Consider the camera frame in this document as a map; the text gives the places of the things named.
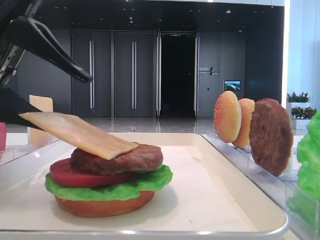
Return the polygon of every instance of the beef patty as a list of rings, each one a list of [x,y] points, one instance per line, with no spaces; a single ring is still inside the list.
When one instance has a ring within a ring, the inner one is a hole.
[[[253,160],[278,176],[287,168],[293,145],[291,116],[278,101],[257,101],[250,122],[250,146]]]
[[[160,147],[141,144],[111,160],[103,159],[77,148],[71,155],[70,164],[82,173],[115,175],[124,172],[154,171],[162,164],[163,159]]]

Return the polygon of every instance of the screen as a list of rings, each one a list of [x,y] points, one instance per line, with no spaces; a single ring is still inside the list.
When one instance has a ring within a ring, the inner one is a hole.
[[[240,81],[224,81],[224,90],[240,91]]]

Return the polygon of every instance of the tomato slice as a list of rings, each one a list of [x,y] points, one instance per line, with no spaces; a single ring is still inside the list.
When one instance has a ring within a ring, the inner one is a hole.
[[[62,185],[82,188],[120,184],[136,176],[133,172],[124,172],[116,175],[83,174],[71,167],[70,158],[52,164],[50,175]]]

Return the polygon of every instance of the sesame seed bun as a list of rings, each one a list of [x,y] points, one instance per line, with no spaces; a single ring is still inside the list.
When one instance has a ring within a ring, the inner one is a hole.
[[[252,112],[255,110],[255,101],[243,98],[239,100],[239,104],[241,106],[241,128],[233,145],[237,148],[244,149],[250,146],[250,122],[252,119]]]
[[[213,125],[219,138],[226,143],[234,142],[241,127],[241,106],[232,91],[223,92],[214,106]]]

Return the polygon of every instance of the dark doorway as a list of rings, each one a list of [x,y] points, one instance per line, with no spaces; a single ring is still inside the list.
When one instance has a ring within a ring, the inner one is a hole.
[[[161,118],[194,118],[195,34],[162,34]]]

